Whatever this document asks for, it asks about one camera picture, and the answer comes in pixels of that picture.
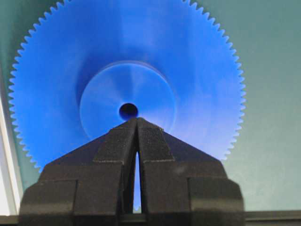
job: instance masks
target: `plastic gear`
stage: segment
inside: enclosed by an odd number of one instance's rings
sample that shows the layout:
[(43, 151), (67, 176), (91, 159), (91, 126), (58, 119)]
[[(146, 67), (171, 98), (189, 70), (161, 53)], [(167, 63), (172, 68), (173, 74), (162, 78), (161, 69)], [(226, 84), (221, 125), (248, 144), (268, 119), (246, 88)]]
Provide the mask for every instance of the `plastic gear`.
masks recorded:
[(13, 65), (9, 95), (18, 138), (36, 167), (123, 123), (126, 103), (225, 159), (242, 122), (242, 71), (224, 30), (196, 6), (72, 0), (34, 24)]

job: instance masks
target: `spur gear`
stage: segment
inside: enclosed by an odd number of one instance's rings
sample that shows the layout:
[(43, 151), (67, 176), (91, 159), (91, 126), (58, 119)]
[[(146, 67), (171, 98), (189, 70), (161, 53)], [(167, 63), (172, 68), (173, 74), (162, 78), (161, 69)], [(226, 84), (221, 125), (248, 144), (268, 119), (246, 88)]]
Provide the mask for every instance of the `spur gear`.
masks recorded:
[(29, 30), (9, 95), (37, 167), (124, 122), (133, 105), (169, 134), (224, 159), (244, 99), (242, 71), (209, 13), (182, 0), (71, 0)]

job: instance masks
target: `white window frame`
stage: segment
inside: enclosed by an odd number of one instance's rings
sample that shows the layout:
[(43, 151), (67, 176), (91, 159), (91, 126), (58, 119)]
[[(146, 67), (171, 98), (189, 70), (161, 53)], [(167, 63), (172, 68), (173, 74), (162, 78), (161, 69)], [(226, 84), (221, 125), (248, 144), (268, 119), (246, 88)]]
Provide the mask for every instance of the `white window frame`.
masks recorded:
[(0, 65), (0, 215), (19, 212), (23, 186)]

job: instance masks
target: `center hole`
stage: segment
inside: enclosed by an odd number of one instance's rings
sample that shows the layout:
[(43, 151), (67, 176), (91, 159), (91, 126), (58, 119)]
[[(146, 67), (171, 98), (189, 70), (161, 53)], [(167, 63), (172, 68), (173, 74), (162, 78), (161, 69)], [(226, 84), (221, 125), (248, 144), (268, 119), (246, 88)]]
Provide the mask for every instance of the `center hole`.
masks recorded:
[(138, 116), (138, 109), (134, 104), (127, 103), (120, 107), (119, 114), (122, 119), (127, 121)]

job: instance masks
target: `teal background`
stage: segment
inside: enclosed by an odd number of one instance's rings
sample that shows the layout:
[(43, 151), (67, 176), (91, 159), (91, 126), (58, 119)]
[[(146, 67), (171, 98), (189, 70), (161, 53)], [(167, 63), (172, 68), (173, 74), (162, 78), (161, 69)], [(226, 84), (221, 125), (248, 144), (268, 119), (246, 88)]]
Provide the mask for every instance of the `teal background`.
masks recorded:
[[(23, 37), (55, 2), (0, 0), (0, 63), (7, 92)], [(226, 30), (244, 70), (244, 123), (223, 161), (228, 176), (240, 184), (248, 211), (301, 210), (301, 1), (198, 3)], [(17, 139), (16, 147), (27, 188), (39, 173)]]

